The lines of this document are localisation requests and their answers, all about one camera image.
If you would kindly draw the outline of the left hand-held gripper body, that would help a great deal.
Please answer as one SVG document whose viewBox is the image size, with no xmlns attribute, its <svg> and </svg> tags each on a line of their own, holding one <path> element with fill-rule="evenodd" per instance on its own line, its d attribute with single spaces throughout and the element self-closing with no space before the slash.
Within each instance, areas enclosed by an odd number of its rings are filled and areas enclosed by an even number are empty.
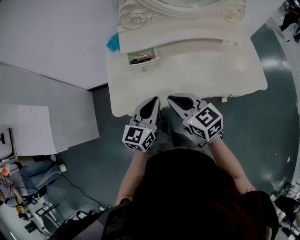
<svg viewBox="0 0 300 240">
<path fill-rule="evenodd" d="M 155 141 L 157 126 L 132 118 L 124 128 L 122 142 L 130 149 L 146 152 Z"/>
</svg>

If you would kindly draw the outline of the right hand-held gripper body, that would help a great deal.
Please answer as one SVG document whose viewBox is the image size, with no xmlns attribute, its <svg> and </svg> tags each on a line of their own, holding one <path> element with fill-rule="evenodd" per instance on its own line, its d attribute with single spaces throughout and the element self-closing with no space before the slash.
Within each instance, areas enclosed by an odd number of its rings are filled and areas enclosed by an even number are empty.
<svg viewBox="0 0 300 240">
<path fill-rule="evenodd" d="M 224 128 L 223 115 L 212 104 L 201 101 L 183 120 L 190 133 L 211 142 Z"/>
</svg>

